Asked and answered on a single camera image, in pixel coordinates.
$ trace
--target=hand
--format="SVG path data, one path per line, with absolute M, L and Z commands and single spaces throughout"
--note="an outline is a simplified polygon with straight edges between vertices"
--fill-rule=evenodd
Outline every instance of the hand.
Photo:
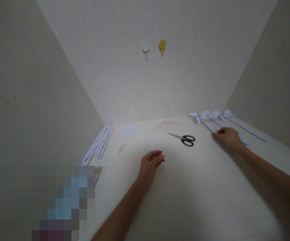
M 140 170 L 136 183 L 148 190 L 153 183 L 157 167 L 165 162 L 162 151 L 151 151 L 143 156 L 140 162 Z
M 230 127 L 222 127 L 218 130 L 217 133 L 212 134 L 214 137 L 217 137 L 220 141 L 227 144 L 234 151 L 239 147 L 243 146 L 239 133 Z

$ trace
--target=scissors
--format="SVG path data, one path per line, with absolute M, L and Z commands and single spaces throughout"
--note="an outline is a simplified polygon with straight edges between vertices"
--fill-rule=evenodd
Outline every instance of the scissors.
M 174 134 L 170 134 L 170 135 L 175 136 L 175 137 L 181 139 L 181 141 L 183 142 L 184 145 L 194 146 L 193 141 L 195 141 L 195 138 L 193 136 L 183 136 L 183 137 L 180 137 L 180 136 L 177 136 L 177 135 L 174 135 Z

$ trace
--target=white table surface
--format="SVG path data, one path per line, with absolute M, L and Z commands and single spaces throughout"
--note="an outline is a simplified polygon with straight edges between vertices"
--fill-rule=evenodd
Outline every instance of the white table surface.
M 88 210 L 80 240 L 90 240 L 109 217 L 135 181 L 141 157 L 151 150 L 162 150 L 166 162 L 157 169 L 126 240 L 290 240 L 290 214 L 201 123 L 184 116 L 133 124 L 138 125 L 133 137 L 118 137 L 123 125 L 114 125 L 102 160 L 90 163 L 102 170 L 95 209 Z M 289 147 L 273 139 L 265 143 L 227 120 L 224 125 L 238 130 L 252 151 L 290 175 Z M 194 136 L 194 146 L 167 132 Z M 125 149 L 116 155 L 121 145 Z

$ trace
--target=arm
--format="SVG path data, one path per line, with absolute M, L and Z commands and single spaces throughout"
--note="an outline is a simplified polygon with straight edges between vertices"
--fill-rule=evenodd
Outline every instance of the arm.
M 240 141 L 238 132 L 233 128 L 223 127 L 218 133 L 213 133 L 213 136 L 237 152 L 290 212 L 290 176 L 288 174 L 271 165 L 245 147 Z
M 93 237 L 93 241 L 125 239 L 136 211 L 153 182 L 156 169 L 164 161 L 162 151 L 151 151 L 141 159 L 137 180 Z

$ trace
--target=paper bow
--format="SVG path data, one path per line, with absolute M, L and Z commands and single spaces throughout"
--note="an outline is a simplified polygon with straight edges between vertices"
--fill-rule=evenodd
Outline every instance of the paper bow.
M 201 122 L 201 120 L 204 120 L 204 121 L 208 121 L 209 120 L 209 117 L 208 117 L 207 113 L 205 113 L 204 111 L 200 112 L 200 113 L 193 112 L 193 113 L 188 114 L 188 115 L 196 117 L 196 120 L 198 122 Z
M 201 120 L 209 121 L 211 119 L 218 121 L 218 117 L 220 116 L 220 114 L 220 111 L 204 110 L 200 113 L 193 112 L 189 115 L 196 117 L 197 121 L 200 122 Z
M 220 114 L 220 118 L 221 118 L 222 121 L 224 121 L 226 117 L 234 117 L 234 116 L 235 116 L 235 115 L 233 115 L 233 114 L 231 113 L 231 111 L 228 110 L 228 109 L 225 109 L 225 110 L 222 111 L 222 113 Z

